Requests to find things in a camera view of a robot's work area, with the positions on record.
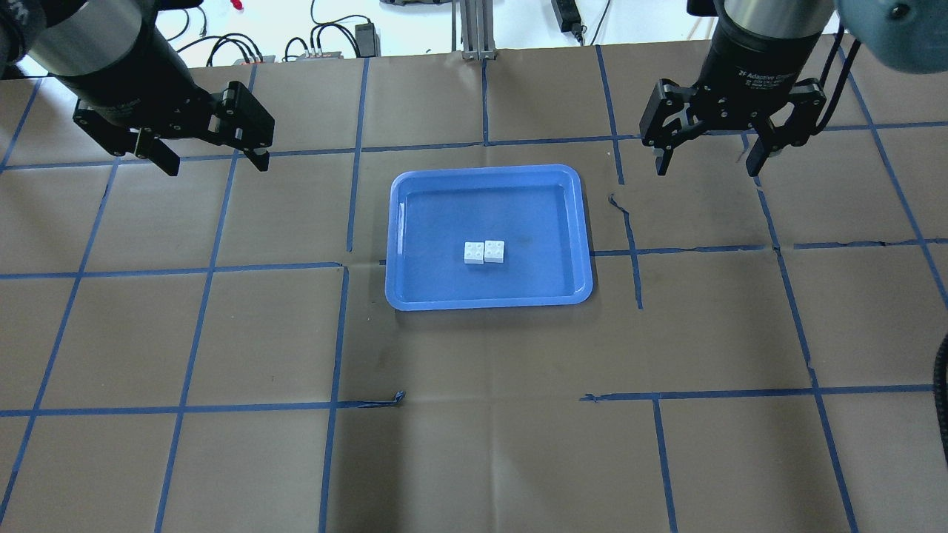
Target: black cable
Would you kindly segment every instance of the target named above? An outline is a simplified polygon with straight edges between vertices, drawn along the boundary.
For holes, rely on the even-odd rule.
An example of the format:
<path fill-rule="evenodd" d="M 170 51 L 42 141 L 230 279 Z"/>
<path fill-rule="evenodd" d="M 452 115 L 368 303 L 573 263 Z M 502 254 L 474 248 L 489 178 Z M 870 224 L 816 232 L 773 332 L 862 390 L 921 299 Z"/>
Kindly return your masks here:
<path fill-rule="evenodd" d="M 316 48 L 317 49 L 322 50 L 322 42 L 320 38 L 322 36 L 322 31 L 327 28 L 336 28 L 339 31 L 341 31 L 342 35 L 345 36 L 345 38 L 349 41 L 349 44 L 352 46 L 353 52 L 355 52 L 355 55 L 357 57 L 362 55 L 358 48 L 358 43 L 356 42 L 355 35 L 353 35 L 353 33 L 348 28 L 339 24 L 331 24 L 331 25 L 319 27 L 319 31 L 316 33 Z"/>
<path fill-rule="evenodd" d="M 198 6 L 198 11 L 201 11 L 201 17 L 204 18 L 204 24 L 201 26 L 201 31 L 198 32 L 198 37 L 207 37 L 208 36 L 208 14 L 204 12 L 204 8 Z"/>
<path fill-rule="evenodd" d="M 169 37 L 168 42 L 171 42 L 177 39 L 178 37 L 184 35 L 185 31 L 188 31 L 188 28 L 191 27 L 191 16 L 188 14 L 188 10 L 182 9 L 182 11 L 184 12 L 184 27 L 181 29 L 181 31 L 178 31 L 177 34 L 174 35 L 174 37 Z"/>
<path fill-rule="evenodd" d="M 339 24 L 335 24 L 335 23 L 328 24 L 328 25 L 321 25 L 321 26 L 313 26 L 313 29 L 311 29 L 309 32 L 309 44 L 312 48 L 315 48 L 316 50 L 322 50 L 322 42 L 320 38 L 322 36 L 322 31 L 327 28 L 338 29 L 342 33 L 342 35 L 346 38 L 346 40 L 349 41 L 349 44 L 352 46 L 353 51 L 355 52 L 355 55 L 356 56 L 362 55 L 361 53 L 359 53 L 358 43 L 356 42 L 355 35 L 353 35 L 353 33 L 347 27 L 339 25 Z"/>
<path fill-rule="evenodd" d="M 945 373 L 948 370 L 948 336 L 941 342 L 935 356 L 935 414 L 939 418 L 941 447 L 948 462 L 948 386 L 945 385 Z"/>
<path fill-rule="evenodd" d="M 313 24 L 315 24 L 315 25 L 317 25 L 317 26 L 322 26 L 322 25 L 327 25 L 327 24 L 335 24 L 335 23 L 342 22 L 342 21 L 344 21 L 344 20 L 346 20 L 346 19 L 351 19 L 351 18 L 353 18 L 353 17 L 361 17 L 361 18 L 364 18 L 364 19 L 365 19 L 365 22 L 368 22 L 368 23 L 370 23 L 370 24 L 372 23 L 372 19 L 369 18 L 369 17 L 367 17 L 367 16 L 365 16 L 365 15 L 346 15 L 346 16 L 340 18 L 340 19 L 336 19 L 336 20 L 333 20 L 333 21 L 320 22 L 320 21 L 316 20 L 316 14 L 313 12 L 313 9 L 314 9 L 315 7 L 316 7 L 316 0 L 312 0 L 312 1 L 309 3 L 309 18 L 310 18 L 310 20 L 313 21 Z"/>
<path fill-rule="evenodd" d="M 606 20 L 606 13 L 609 12 L 609 6 L 612 5 L 612 0 L 607 0 L 606 8 L 602 10 L 602 16 L 599 17 L 599 24 L 595 27 L 595 33 L 592 35 L 592 40 L 590 41 L 590 46 L 595 45 L 596 37 L 599 37 L 599 29 L 602 28 L 603 21 Z"/>
<path fill-rule="evenodd" d="M 250 39 L 244 33 L 225 33 L 223 37 L 243 37 L 244 39 L 247 39 L 250 45 L 253 46 L 253 51 L 257 53 L 257 57 L 260 58 L 260 62 L 262 63 L 264 61 L 264 54 L 260 53 L 260 48 L 256 43 L 253 42 L 253 39 Z"/>
<path fill-rule="evenodd" d="M 309 46 L 306 45 L 306 42 L 305 42 L 303 39 L 301 39 L 300 37 L 294 37 L 294 38 L 290 39 L 289 43 L 286 43 L 286 48 L 283 49 L 283 62 L 284 62 L 284 63 L 286 63 L 286 62 L 289 60 L 289 57 L 290 57 L 290 45 L 292 45 L 293 43 L 295 43 L 295 42 L 297 42 L 297 41 L 300 41 L 300 44 L 302 45 L 303 49 L 306 50 L 306 55 L 307 55 L 307 56 L 309 55 Z"/>
<path fill-rule="evenodd" d="M 205 63 L 205 66 L 214 66 L 214 56 L 217 55 L 217 51 L 228 43 L 237 45 L 237 47 L 240 48 L 241 55 L 244 56 L 245 64 L 256 63 L 257 60 L 253 57 L 253 52 L 250 51 L 250 46 L 247 43 L 229 37 L 221 37 L 217 40 L 217 43 L 214 43 L 214 48 L 210 50 L 208 62 Z"/>
<path fill-rule="evenodd" d="M 236 40 L 234 40 L 234 39 L 229 39 L 229 38 L 227 38 L 227 37 L 221 37 L 220 35 L 209 35 L 208 37 L 201 37 L 200 39 L 198 39 L 198 40 L 196 40 L 196 41 L 191 41 L 190 43 L 187 43 L 186 45 L 180 47 L 179 49 L 177 49 L 177 50 L 175 50 L 175 51 L 176 51 L 177 53 L 181 53 L 181 52 L 187 50 L 188 48 L 190 48 L 190 47 L 192 47 L 192 46 L 194 46 L 194 45 L 197 45 L 198 43 L 203 43 L 203 42 L 205 42 L 205 41 L 210 41 L 211 39 L 217 39 L 217 40 L 218 40 L 218 43 L 221 43 L 221 42 L 234 43 L 235 45 L 237 45 L 238 48 L 240 48 L 240 52 L 241 52 L 241 54 L 244 56 L 244 61 L 247 62 L 247 63 L 250 63 L 250 58 L 247 57 L 246 50 L 244 50 L 244 46 L 246 46 L 246 44 L 241 43 L 240 41 L 236 41 Z"/>
<path fill-rule="evenodd" d="M 832 48 L 829 49 L 829 56 L 827 57 L 826 64 L 823 65 L 823 73 L 820 74 L 820 84 L 825 85 L 827 78 L 830 76 L 830 69 L 832 68 L 832 62 L 836 60 L 836 52 L 839 51 L 839 45 L 843 42 L 843 34 L 846 33 L 846 29 L 843 28 L 843 23 L 839 23 L 839 29 L 836 30 L 836 37 L 833 39 Z"/>
<path fill-rule="evenodd" d="M 817 135 L 826 129 L 827 124 L 830 123 L 832 119 L 832 114 L 836 111 L 836 105 L 839 104 L 839 99 L 843 96 L 843 88 L 846 87 L 846 81 L 849 78 L 849 71 L 852 70 L 852 62 L 856 61 L 856 54 L 859 53 L 859 48 L 863 44 L 859 40 L 852 42 L 852 46 L 849 48 L 849 54 L 847 54 L 846 61 L 843 63 L 843 70 L 839 73 L 839 80 L 836 81 L 836 88 L 832 92 L 832 98 L 829 99 L 829 105 L 827 105 L 827 112 L 823 115 L 823 119 L 820 120 L 820 123 L 816 125 L 816 128 L 813 129 L 813 135 Z"/>

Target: blue painter's tape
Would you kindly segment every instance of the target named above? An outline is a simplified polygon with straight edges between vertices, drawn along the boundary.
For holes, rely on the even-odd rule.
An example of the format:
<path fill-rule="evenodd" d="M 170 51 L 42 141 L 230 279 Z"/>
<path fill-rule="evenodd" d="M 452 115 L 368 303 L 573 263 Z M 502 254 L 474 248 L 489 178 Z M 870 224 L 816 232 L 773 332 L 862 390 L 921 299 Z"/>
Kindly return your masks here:
<path fill-rule="evenodd" d="M 483 145 L 490 142 L 487 117 L 487 60 L 481 60 L 481 126 L 483 127 Z"/>
<path fill-rule="evenodd" d="M 612 136 L 593 136 L 593 137 L 562 137 L 562 138 L 519 138 L 509 140 L 492 140 L 487 146 L 522 146 L 526 144 L 568 144 L 571 142 L 599 142 L 603 140 L 614 140 Z"/>
<path fill-rule="evenodd" d="M 55 280 L 70 279 L 79 275 L 78 272 L 38 272 L 36 274 L 0 274 L 0 280 Z"/>
<path fill-rule="evenodd" d="M 215 272 L 256 272 L 260 270 L 308 270 L 312 268 L 339 268 L 342 264 L 332 261 L 324 263 L 284 263 L 274 265 L 215 266 Z"/>
<path fill-rule="evenodd" d="M 632 233 L 632 223 L 629 220 L 629 212 L 615 201 L 615 194 L 609 195 L 609 203 L 617 210 L 622 212 L 626 223 L 626 238 L 629 239 L 629 257 L 632 259 L 632 282 L 635 284 L 635 302 L 642 309 L 642 276 L 639 271 L 639 252 L 635 247 L 635 235 Z"/>
<path fill-rule="evenodd" d="M 668 467 L 668 450 L 665 447 L 665 424 L 662 423 L 662 407 L 658 399 L 652 400 L 652 412 L 655 416 L 655 436 L 658 439 L 658 458 L 662 465 L 662 484 L 665 486 L 665 506 L 668 511 L 668 527 L 671 533 L 678 533 L 678 517 L 675 514 L 675 497 L 671 490 L 671 472 Z"/>
<path fill-rule="evenodd" d="M 590 251 L 592 257 L 621 257 L 630 254 L 632 254 L 632 252 L 627 249 L 598 249 Z"/>
<path fill-rule="evenodd" d="M 283 150 L 281 152 L 270 152 L 271 157 L 289 157 L 289 156 L 331 156 L 334 154 L 352 154 L 355 148 L 326 148 L 322 150 Z"/>
<path fill-rule="evenodd" d="M 824 395 L 877 395 L 891 393 L 931 393 L 931 383 L 908 385 L 864 385 L 854 387 L 822 387 Z"/>
<path fill-rule="evenodd" d="M 695 251 L 699 253 L 716 253 L 720 251 L 760 251 L 765 249 L 764 245 L 737 245 L 721 247 L 694 247 L 694 248 L 643 248 L 637 251 L 639 255 L 664 254 L 664 253 L 682 253 L 686 251 Z"/>
<path fill-rule="evenodd" d="M 362 85 L 359 88 L 358 122 L 355 127 L 355 157 L 353 158 L 353 181 L 349 192 L 349 224 L 346 230 L 346 251 L 353 250 L 356 230 L 356 196 L 358 195 L 358 168 L 362 158 L 362 132 L 365 127 L 365 93 L 369 86 L 369 58 L 362 62 Z"/>
<path fill-rule="evenodd" d="M 850 243 L 800 243 L 793 245 L 793 249 L 821 249 L 821 248 L 875 248 L 875 247 L 902 247 L 916 246 L 918 239 L 889 243 L 886 241 L 853 241 Z"/>
<path fill-rule="evenodd" d="M 334 403 L 339 400 L 339 379 L 342 373 L 342 348 L 346 330 L 346 312 L 349 302 L 349 269 L 342 270 L 342 291 L 339 295 L 339 318 L 336 328 L 336 363 L 333 367 L 333 392 L 332 400 Z M 401 401 L 398 394 L 395 395 L 397 403 Z M 329 481 L 333 466 L 333 445 L 336 442 L 336 417 L 338 409 L 329 410 L 329 423 L 326 427 L 326 447 L 322 458 L 322 493 L 319 497 L 319 533 L 326 532 L 326 520 L 329 516 Z"/>
<path fill-rule="evenodd" d="M 481 146 L 480 142 L 445 142 L 441 144 L 412 144 L 407 146 L 366 146 L 363 153 L 368 152 L 407 152 L 413 150 L 444 150 L 451 148 L 469 148 Z"/>

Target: black hose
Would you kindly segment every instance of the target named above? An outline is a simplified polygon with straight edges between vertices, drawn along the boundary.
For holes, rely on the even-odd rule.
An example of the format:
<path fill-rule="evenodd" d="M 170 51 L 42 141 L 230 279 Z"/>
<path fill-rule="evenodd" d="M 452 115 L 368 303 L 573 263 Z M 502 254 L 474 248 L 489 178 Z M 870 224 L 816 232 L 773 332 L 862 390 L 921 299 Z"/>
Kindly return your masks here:
<path fill-rule="evenodd" d="M 945 370 L 948 368 L 948 336 L 941 342 L 939 353 L 935 356 L 935 413 L 939 418 L 941 447 L 944 448 L 945 462 L 948 463 L 948 386 L 945 386 Z"/>

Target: grid square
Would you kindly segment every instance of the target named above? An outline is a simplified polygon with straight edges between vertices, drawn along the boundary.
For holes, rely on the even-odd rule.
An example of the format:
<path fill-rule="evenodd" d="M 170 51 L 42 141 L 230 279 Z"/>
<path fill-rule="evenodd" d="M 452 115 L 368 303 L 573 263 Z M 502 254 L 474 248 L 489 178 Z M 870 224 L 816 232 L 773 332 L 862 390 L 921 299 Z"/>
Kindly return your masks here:
<path fill-rule="evenodd" d="M 678 528 L 849 531 L 810 396 L 662 402 Z"/>
<path fill-rule="evenodd" d="M 20 442 L 23 440 L 23 432 L 27 430 L 27 422 L 26 416 L 0 418 L 0 483 L 6 482 L 13 471 L 13 463 L 20 452 Z"/>
<path fill-rule="evenodd" d="M 504 50 L 487 62 L 490 140 L 610 135 L 595 48 L 560 48 L 555 68 L 546 54 Z"/>
<path fill-rule="evenodd" d="M 859 530 L 938 533 L 948 471 L 930 393 L 824 398 Z"/>
<path fill-rule="evenodd" d="M 738 136 L 701 137 L 672 158 L 668 175 L 638 140 L 619 143 L 626 187 L 616 195 L 629 210 L 635 246 L 695 248 L 770 244 L 754 180 L 738 159 Z"/>
<path fill-rule="evenodd" d="M 385 300 L 385 268 L 350 268 L 339 399 L 484 399 L 489 311 L 402 313 Z"/>
<path fill-rule="evenodd" d="M 576 400 L 586 393 L 650 390 L 648 350 L 637 349 L 629 257 L 596 257 L 591 297 L 578 305 L 491 309 L 482 343 L 491 392 L 501 398 Z"/>
<path fill-rule="evenodd" d="M 406 403 L 339 411 L 326 530 L 489 531 L 489 409 Z"/>
<path fill-rule="evenodd" d="M 342 262 L 353 156 L 275 157 L 267 174 L 237 163 L 218 266 Z"/>
<path fill-rule="evenodd" d="M 0 154 L 7 154 L 9 144 L 16 133 L 16 127 L 27 110 L 29 95 L 33 94 L 33 80 L 8 80 L 0 83 L 0 101 L 4 103 L 4 113 L 0 116 Z"/>
<path fill-rule="evenodd" d="M 209 93 L 219 93 L 223 91 L 228 83 L 237 81 L 247 85 L 250 83 L 250 65 L 240 64 L 232 66 L 212 66 L 192 68 L 191 77 L 194 82 L 203 87 Z M 260 80 L 260 73 L 257 73 L 257 80 Z M 254 96 L 260 98 L 254 89 Z M 271 114 L 273 110 L 267 105 L 268 102 L 261 100 L 264 107 Z M 234 149 L 229 146 L 217 146 L 197 138 L 166 139 L 168 146 L 182 157 L 188 156 L 229 156 L 233 154 Z"/>
<path fill-rule="evenodd" d="M 219 272 L 190 404 L 329 401 L 342 268 Z"/>
<path fill-rule="evenodd" d="M 4 531 L 151 531 L 173 414 L 42 416 Z"/>
<path fill-rule="evenodd" d="M 482 122 L 481 63 L 461 52 L 369 63 L 364 146 L 480 142 Z"/>
<path fill-rule="evenodd" d="M 948 312 L 918 247 L 784 254 L 821 385 L 931 381 Z"/>
<path fill-rule="evenodd" d="M 253 95 L 276 121 L 272 150 L 356 146 L 361 82 L 361 61 L 258 65 Z"/>
<path fill-rule="evenodd" d="M 496 531 L 667 531 L 650 402 L 494 408 Z"/>
<path fill-rule="evenodd" d="M 769 161 L 760 182 L 785 247 L 914 237 L 869 132 L 824 132 Z"/>
<path fill-rule="evenodd" d="M 645 112 L 648 97 L 659 80 L 665 78 L 681 86 L 689 86 L 696 81 L 710 46 L 710 41 L 641 43 L 635 45 L 635 53 L 631 53 L 633 50 L 624 45 L 602 46 L 602 59 L 609 77 L 612 110 L 618 133 L 640 133 L 639 120 Z M 690 144 L 685 144 L 682 152 Z"/>
<path fill-rule="evenodd" d="M 928 238 L 948 237 L 948 212 L 944 209 L 948 154 L 921 148 L 948 146 L 948 128 L 880 130 L 879 135 L 921 233 Z"/>
<path fill-rule="evenodd" d="M 5 171 L 0 176 L 0 272 L 75 272 L 110 167 Z"/>
<path fill-rule="evenodd" d="M 228 182 L 229 160 L 118 168 L 88 270 L 207 267 Z"/>
<path fill-rule="evenodd" d="M 657 391 L 809 388 L 770 250 L 645 255 L 642 323 Z"/>
<path fill-rule="evenodd" d="M 311 533 L 326 411 L 187 414 L 162 531 Z"/>
<path fill-rule="evenodd" d="M 845 50 L 852 36 L 843 38 Z M 948 73 L 912 76 L 885 66 L 871 51 L 863 50 L 852 65 L 852 76 L 866 101 L 866 107 L 877 124 L 948 120 L 944 105 L 944 88 Z M 906 105 L 905 95 L 911 96 Z"/>
<path fill-rule="evenodd" d="M 55 78 L 43 78 L 10 165 L 111 161 L 114 157 L 72 121 L 79 98 Z"/>
<path fill-rule="evenodd" d="M 82 280 L 43 407 L 177 405 L 204 280 Z"/>
<path fill-rule="evenodd" d="M 358 261 L 384 259 L 389 242 L 389 191 L 402 173 L 486 165 L 483 147 L 362 154 L 355 199 L 353 254 Z"/>
<path fill-rule="evenodd" d="M 592 248 L 629 249 L 625 217 L 609 203 L 610 194 L 622 190 L 618 185 L 611 142 L 491 146 L 486 153 L 490 166 L 564 164 L 573 167 L 582 180 Z"/>
<path fill-rule="evenodd" d="M 0 409 L 32 409 L 72 285 L 0 281 Z"/>

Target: blue tape line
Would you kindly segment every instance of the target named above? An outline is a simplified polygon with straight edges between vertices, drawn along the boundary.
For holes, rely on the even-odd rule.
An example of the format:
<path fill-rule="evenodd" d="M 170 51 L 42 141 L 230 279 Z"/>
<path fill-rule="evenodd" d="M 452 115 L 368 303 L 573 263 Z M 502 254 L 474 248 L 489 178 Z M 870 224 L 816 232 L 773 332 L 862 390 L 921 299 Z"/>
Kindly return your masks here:
<path fill-rule="evenodd" d="M 591 257 L 621 257 L 631 254 L 632 252 L 627 249 L 598 249 L 590 251 Z"/>
<path fill-rule="evenodd" d="M 941 128 L 948 126 L 948 121 L 937 122 L 904 122 L 899 124 L 872 124 L 873 127 L 880 130 L 905 129 L 905 128 Z"/>
<path fill-rule="evenodd" d="M 741 136 L 744 147 L 748 146 L 747 136 Z M 823 436 L 827 441 L 829 450 L 829 460 L 832 462 L 833 473 L 836 476 L 836 485 L 839 488 L 840 498 L 842 499 L 843 509 L 846 511 L 846 518 L 849 523 L 851 533 L 859 532 L 859 525 L 856 523 L 856 515 L 852 509 L 852 501 L 849 499 L 849 490 L 846 485 L 846 479 L 843 476 L 843 468 L 839 462 L 839 453 L 836 450 L 836 442 L 832 436 L 830 419 L 827 416 L 826 406 L 823 403 L 823 395 L 820 392 L 819 379 L 816 371 L 812 367 L 810 345 L 807 342 L 807 335 L 803 330 L 803 321 L 800 318 L 800 310 L 796 304 L 796 296 L 793 293 L 793 285 L 790 281 L 790 274 L 787 272 L 787 264 L 783 258 L 783 252 L 780 250 L 780 240 L 777 238 L 774 218 L 771 216 L 770 207 L 767 205 L 767 197 L 764 194 L 763 187 L 760 184 L 760 177 L 754 176 L 754 184 L 757 186 L 757 198 L 760 201 L 760 208 L 764 211 L 764 217 L 767 219 L 767 229 L 773 239 L 773 248 L 776 254 L 777 264 L 780 267 L 780 277 L 783 280 L 784 291 L 787 293 L 787 302 L 790 304 L 791 315 L 793 316 L 793 326 L 796 328 L 796 335 L 799 338 L 800 350 L 803 352 L 803 359 L 807 365 L 807 372 L 810 374 L 810 384 L 812 387 L 813 398 L 816 401 L 816 410 L 819 412 L 820 425 L 823 427 Z"/>
<path fill-rule="evenodd" d="M 362 158 L 362 128 L 365 123 L 365 92 L 369 83 L 369 58 L 362 62 L 362 87 L 359 89 L 358 123 L 355 128 L 355 157 L 353 158 L 353 183 L 349 194 L 349 227 L 346 230 L 346 251 L 353 250 L 353 235 L 356 230 L 356 195 L 358 194 L 358 165 Z"/>
<path fill-rule="evenodd" d="M 84 272 L 83 278 L 134 278 L 138 276 L 179 276 L 182 274 L 206 274 L 206 268 L 165 268 L 158 270 L 111 270 Z"/>
<path fill-rule="evenodd" d="M 228 154 L 216 154 L 213 156 L 182 156 L 181 162 L 191 163 L 194 161 L 223 161 L 225 159 L 230 159 L 231 157 L 232 156 L 229 156 Z M 148 159 L 133 159 L 129 161 L 122 161 L 122 164 L 129 164 L 129 165 L 131 164 L 146 164 L 147 165 L 150 163 L 151 161 L 149 161 Z"/>
<path fill-rule="evenodd" d="M 245 403 L 209 405 L 161 405 L 149 407 L 70 407 L 59 409 L 12 409 L 0 411 L 0 418 L 24 416 L 97 416 L 113 414 L 205 414 L 205 413 L 258 413 L 271 411 L 323 411 L 329 409 L 371 409 L 391 407 L 401 403 L 404 391 L 395 393 L 391 400 L 306 401 L 295 403 Z"/>
<path fill-rule="evenodd" d="M 859 385 L 852 387 L 824 387 L 820 392 L 824 395 L 874 395 L 882 393 L 930 393 L 934 387 L 931 383 L 909 385 Z"/>
<path fill-rule="evenodd" d="M 414 144 L 409 146 L 366 146 L 363 153 L 368 152 L 407 152 L 412 150 L 444 150 L 447 148 L 469 148 L 481 146 L 480 142 L 445 142 L 441 144 Z"/>
<path fill-rule="evenodd" d="M 696 251 L 699 253 L 716 253 L 721 251 L 759 251 L 765 249 L 764 245 L 736 245 L 720 247 L 694 247 L 694 248 L 643 248 L 637 251 L 639 255 L 682 253 L 686 251 Z"/>
<path fill-rule="evenodd" d="M 853 241 L 851 243 L 800 243 L 793 245 L 793 249 L 826 249 L 826 248 L 884 248 L 884 247 L 902 247 L 915 246 L 919 243 L 916 239 L 900 241 L 897 243 L 887 243 L 885 241 Z"/>
<path fill-rule="evenodd" d="M 481 60 L 481 126 L 483 127 L 483 145 L 487 146 L 490 143 L 490 135 L 488 134 L 488 117 L 487 117 L 487 60 Z"/>
<path fill-rule="evenodd" d="M 82 260 L 79 263 L 79 271 L 76 272 L 76 279 L 72 284 L 72 289 L 69 291 L 69 298 L 66 301 L 63 318 L 60 320 L 60 326 L 56 332 L 56 339 L 53 341 L 53 347 L 49 354 L 49 360 L 46 362 L 46 368 L 43 371 L 43 379 L 40 381 L 40 387 L 36 393 L 36 399 L 33 400 L 33 411 L 38 411 L 40 409 L 40 405 L 43 404 L 43 397 L 46 395 L 46 387 L 49 385 L 49 378 L 52 376 L 53 366 L 56 364 L 56 357 L 59 355 L 60 346 L 63 344 L 63 336 L 65 335 L 66 325 L 69 323 L 69 315 L 72 313 L 73 305 L 76 303 L 76 295 L 79 293 L 79 284 L 82 281 L 82 275 L 85 272 L 86 265 L 89 263 L 89 256 L 92 254 L 92 247 L 96 242 L 96 235 L 99 233 L 99 226 L 101 226 L 102 216 L 105 213 L 105 205 L 108 203 L 109 197 L 112 195 L 112 189 L 118 171 L 118 164 L 113 164 L 112 172 L 109 173 L 109 179 L 105 184 L 105 191 L 102 194 L 102 200 L 99 202 L 99 210 L 96 212 L 96 219 L 92 223 L 92 230 L 89 232 L 89 239 L 86 241 L 85 250 L 82 252 Z M 24 431 L 23 440 L 20 441 L 20 449 L 17 451 L 16 460 L 13 463 L 13 473 L 10 477 L 11 482 L 8 483 L 10 492 L 13 491 L 16 473 L 20 470 L 20 466 L 23 464 L 23 458 L 27 453 L 29 438 L 33 433 L 33 426 L 35 426 L 35 424 L 36 415 L 32 414 L 29 417 L 29 421 L 27 422 L 27 429 Z M 4 516 L 7 514 L 8 504 L 9 500 L 6 498 L 2 503 L 0 503 L 0 524 L 3 523 Z"/>
<path fill-rule="evenodd" d="M 635 235 L 632 233 L 632 223 L 629 221 L 629 212 L 615 202 L 615 194 L 609 195 L 609 203 L 622 212 L 626 223 L 626 238 L 629 239 L 629 257 L 632 259 L 632 282 L 635 284 L 635 302 L 642 309 L 642 276 L 639 271 L 639 253 L 635 247 Z"/>
<path fill-rule="evenodd" d="M 668 527 L 678 533 L 678 517 L 675 515 L 675 498 L 671 491 L 671 472 L 668 470 L 668 450 L 665 447 L 665 425 L 662 423 L 662 407 L 657 398 L 652 399 L 655 415 L 655 437 L 658 439 L 658 459 L 662 465 L 662 485 L 665 486 L 665 506 L 668 510 Z"/>
<path fill-rule="evenodd" d="M 843 61 L 846 60 L 846 54 L 843 53 L 842 48 L 839 50 L 839 57 Z M 876 143 L 876 149 L 879 150 L 879 156 L 883 160 L 885 171 L 888 173 L 889 180 L 892 182 L 892 187 L 895 189 L 895 193 L 899 197 L 899 201 L 902 203 L 902 209 L 905 211 L 905 216 L 908 218 L 908 223 L 912 226 L 912 231 L 915 232 L 915 236 L 918 239 L 918 244 L 921 246 L 921 253 L 925 256 L 925 261 L 928 262 L 928 268 L 931 270 L 932 277 L 935 280 L 935 285 L 938 287 L 941 301 L 944 303 L 945 307 L 948 308 L 948 291 L 945 290 L 945 285 L 941 279 L 939 268 L 937 265 L 935 265 L 935 259 L 932 257 L 932 252 L 928 249 L 928 244 L 925 242 L 925 237 L 921 233 L 919 221 L 915 218 L 912 208 L 908 205 L 908 199 L 905 197 L 905 193 L 902 191 L 902 185 L 899 183 L 899 178 L 896 176 L 895 169 L 892 167 L 892 162 L 889 160 L 888 153 L 885 151 L 885 147 L 883 146 L 882 137 L 879 135 L 879 130 L 877 129 L 876 123 L 872 120 L 872 115 L 869 114 L 869 108 L 866 105 L 866 100 L 863 98 L 863 93 L 859 90 L 859 85 L 856 83 L 856 78 L 852 75 L 852 72 L 849 72 L 849 85 L 852 86 L 852 92 L 856 95 L 856 101 L 859 102 L 859 107 L 863 110 L 863 115 L 866 116 L 866 122 L 869 125 L 869 131 L 872 132 L 872 139 Z"/>
<path fill-rule="evenodd" d="M 254 81 L 256 66 L 251 70 L 250 81 Z M 174 471 L 174 461 L 177 457 L 178 442 L 181 438 L 181 425 L 184 421 L 184 407 L 188 404 L 188 393 L 191 390 L 191 377 L 194 373 L 194 363 L 197 360 L 197 348 L 201 341 L 201 333 L 204 329 L 204 317 L 208 310 L 208 301 L 210 300 L 210 287 L 214 279 L 214 267 L 217 264 L 217 254 L 221 248 L 221 239 L 224 235 L 224 220 L 228 214 L 228 204 L 230 203 L 230 192 L 233 190 L 234 174 L 237 170 L 238 152 L 234 150 L 230 157 L 230 169 L 228 170 L 228 183 L 224 189 L 224 199 L 221 201 L 221 211 L 217 217 L 217 230 L 214 233 L 214 246 L 210 251 L 210 265 L 207 268 L 207 277 L 204 282 L 204 292 L 201 295 L 201 306 L 197 312 L 197 323 L 194 326 L 194 336 L 191 339 L 191 351 L 188 355 L 188 366 L 185 370 L 184 383 L 181 386 L 181 397 L 178 400 L 180 408 L 174 419 L 174 432 L 172 434 L 172 444 L 168 452 L 168 464 L 165 467 L 165 477 L 161 485 L 161 496 L 158 499 L 158 511 L 155 516 L 155 533 L 161 532 L 164 524 L 165 508 L 168 504 L 168 491 L 171 488 L 172 473 Z"/>
<path fill-rule="evenodd" d="M 719 391 L 667 391 L 663 393 L 611 393 L 607 395 L 586 394 L 579 401 L 651 401 L 656 399 L 713 399 L 713 398 L 757 398 L 806 395 L 878 395 L 892 393 L 930 393 L 932 385 L 928 383 L 905 385 L 856 385 L 848 387 L 821 387 L 813 389 L 746 389 Z"/>
<path fill-rule="evenodd" d="M 16 469 L 9 474 L 9 479 L 7 480 L 7 488 L 3 491 L 3 501 L 0 501 L 0 524 L 3 523 L 3 517 L 7 514 L 7 506 L 9 505 L 9 497 L 13 495 L 13 486 L 16 485 L 16 476 L 20 474 L 20 470 Z"/>
<path fill-rule="evenodd" d="M 27 123 L 27 117 L 29 116 L 29 110 L 33 108 L 33 103 L 36 101 L 36 95 L 40 94 L 40 86 L 42 84 L 42 78 L 33 84 L 33 90 L 29 93 L 29 100 L 27 100 L 27 106 L 23 108 L 23 115 L 20 116 L 20 121 L 16 123 L 16 129 L 13 130 L 12 137 L 9 138 L 7 152 L 3 155 L 3 161 L 0 161 L 0 170 L 7 169 L 9 157 L 13 155 L 13 148 L 16 147 L 16 141 L 20 138 L 20 134 L 23 132 L 23 126 Z"/>
<path fill-rule="evenodd" d="M 0 274 L 0 280 L 50 280 L 57 278 L 75 278 L 76 272 L 38 272 L 35 274 Z"/>
<path fill-rule="evenodd" d="M 289 157 L 289 156 L 330 156 L 333 154 L 352 154 L 355 148 L 324 148 L 321 150 L 283 150 L 281 152 L 270 152 L 271 157 Z"/>
<path fill-rule="evenodd" d="M 599 142 L 611 140 L 615 142 L 615 137 L 608 135 L 592 137 L 560 137 L 560 138 L 519 138 L 512 140 L 492 140 L 486 146 L 523 146 L 526 144 L 567 144 L 571 142 Z"/>
<path fill-rule="evenodd" d="M 71 169 L 81 167 L 110 167 L 117 164 L 115 161 L 77 161 L 73 163 L 39 163 L 34 165 L 10 165 L 5 171 L 23 171 L 37 169 Z M 119 165 L 139 164 L 137 160 L 121 161 Z"/>
<path fill-rule="evenodd" d="M 283 263 L 273 265 L 215 266 L 215 272 L 256 272 L 260 270 L 308 270 L 312 268 L 338 268 L 342 264 L 332 261 L 322 263 Z"/>
<path fill-rule="evenodd" d="M 615 127 L 615 111 L 612 107 L 612 93 L 609 90 L 609 75 L 606 73 L 606 62 L 602 58 L 602 47 L 595 46 L 596 59 L 599 62 L 599 76 L 602 78 L 602 90 L 606 95 L 606 111 L 609 112 L 609 129 L 612 133 L 612 153 L 615 155 L 615 173 L 619 178 L 619 185 L 626 184 L 626 177 L 622 170 L 622 154 L 619 153 L 618 131 Z"/>
<path fill-rule="evenodd" d="M 349 303 L 349 269 L 342 270 L 342 290 L 339 295 L 339 319 L 336 328 L 336 364 L 333 367 L 333 403 L 339 400 L 339 377 L 342 374 L 342 347 L 346 330 L 346 310 Z M 396 401 L 401 401 L 404 393 L 399 392 Z M 329 423 L 326 427 L 326 447 L 322 459 L 322 493 L 319 496 L 319 533 L 326 532 L 326 519 L 329 516 L 329 481 L 333 465 L 333 445 L 336 441 L 337 409 L 329 410 Z"/>

